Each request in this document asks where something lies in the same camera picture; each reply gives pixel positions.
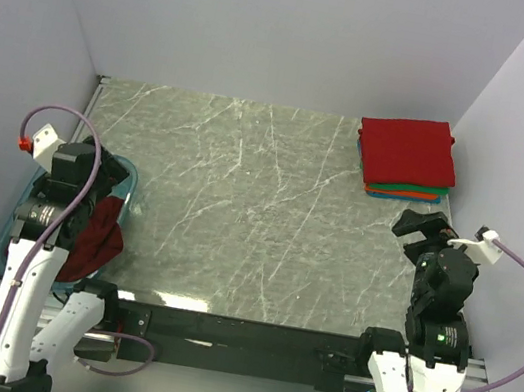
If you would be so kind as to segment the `dark red t shirt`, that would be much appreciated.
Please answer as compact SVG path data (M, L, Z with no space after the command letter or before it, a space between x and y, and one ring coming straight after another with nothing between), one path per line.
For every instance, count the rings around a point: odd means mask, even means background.
M96 204L86 229L77 237L56 282L74 283L81 280L122 252L124 242L118 216L124 204L123 199L115 196L108 196Z

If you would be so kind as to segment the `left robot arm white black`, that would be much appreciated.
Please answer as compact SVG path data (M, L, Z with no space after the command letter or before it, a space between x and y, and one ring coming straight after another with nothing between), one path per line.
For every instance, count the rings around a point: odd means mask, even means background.
M97 275L122 250L138 173L92 137L68 143L50 125L19 145L43 172L2 247L0 392L51 392L84 334L119 319L117 287Z

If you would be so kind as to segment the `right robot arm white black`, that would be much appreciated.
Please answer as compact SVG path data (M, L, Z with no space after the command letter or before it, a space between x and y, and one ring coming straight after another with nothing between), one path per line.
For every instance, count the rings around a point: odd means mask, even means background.
M405 332L368 327L354 365L373 378L376 392L460 392L471 350L462 309L480 265L501 257L497 233L483 228L475 240L463 239L442 212L412 209L402 212L392 231L423 235L403 247L415 267Z

